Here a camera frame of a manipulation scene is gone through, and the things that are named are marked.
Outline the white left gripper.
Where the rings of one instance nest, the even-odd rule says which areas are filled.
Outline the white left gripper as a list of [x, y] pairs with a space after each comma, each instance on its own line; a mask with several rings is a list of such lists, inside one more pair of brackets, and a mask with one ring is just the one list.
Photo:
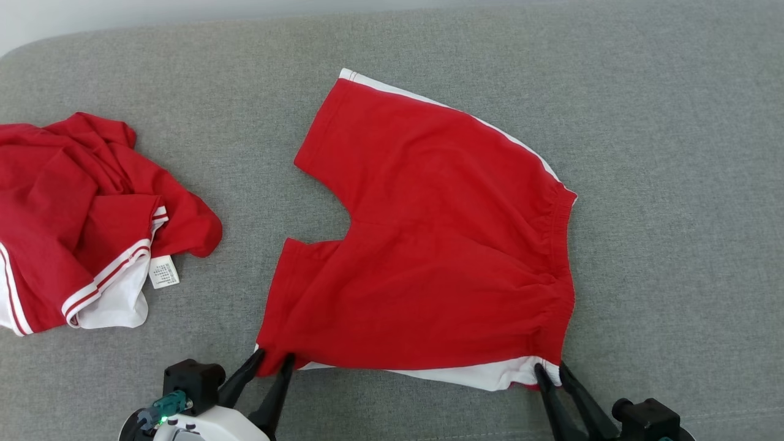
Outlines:
[[135, 430], [138, 413], [126, 420], [119, 441], [271, 441], [276, 439], [278, 422], [288, 393], [296, 355], [286, 355], [277, 377], [257, 410], [244, 416], [233, 408], [246, 385], [255, 379], [265, 351], [257, 348], [219, 388], [219, 407], [198, 416], [173, 414], [161, 418], [149, 432]]

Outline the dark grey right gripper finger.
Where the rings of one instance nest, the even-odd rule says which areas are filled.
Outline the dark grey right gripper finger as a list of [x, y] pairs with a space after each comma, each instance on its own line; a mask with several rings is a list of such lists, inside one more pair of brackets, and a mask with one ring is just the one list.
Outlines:
[[591, 441], [590, 435], [577, 427], [571, 416], [568, 415], [565, 406], [558, 399], [557, 388], [543, 364], [535, 364], [534, 373], [554, 441]]
[[565, 362], [560, 364], [559, 375], [561, 385], [576, 405], [586, 429], [586, 441], [618, 441], [620, 432], [616, 425]]

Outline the red shorts white side stripes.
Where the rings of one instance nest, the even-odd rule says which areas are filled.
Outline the red shorts white side stripes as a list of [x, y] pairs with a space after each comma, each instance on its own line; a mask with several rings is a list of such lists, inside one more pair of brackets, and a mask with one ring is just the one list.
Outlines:
[[559, 366], [576, 302], [576, 193], [479, 118], [347, 68], [294, 160], [341, 201], [344, 238], [285, 241], [257, 374], [384, 369], [488, 391]]

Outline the red basketball jersey white trim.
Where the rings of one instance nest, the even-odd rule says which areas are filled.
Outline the red basketball jersey white trim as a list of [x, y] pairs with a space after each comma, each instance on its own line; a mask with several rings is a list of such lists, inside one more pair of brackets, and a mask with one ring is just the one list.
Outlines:
[[125, 122], [82, 112], [0, 124], [0, 327], [138, 327], [152, 262], [218, 247], [218, 215], [136, 140]]

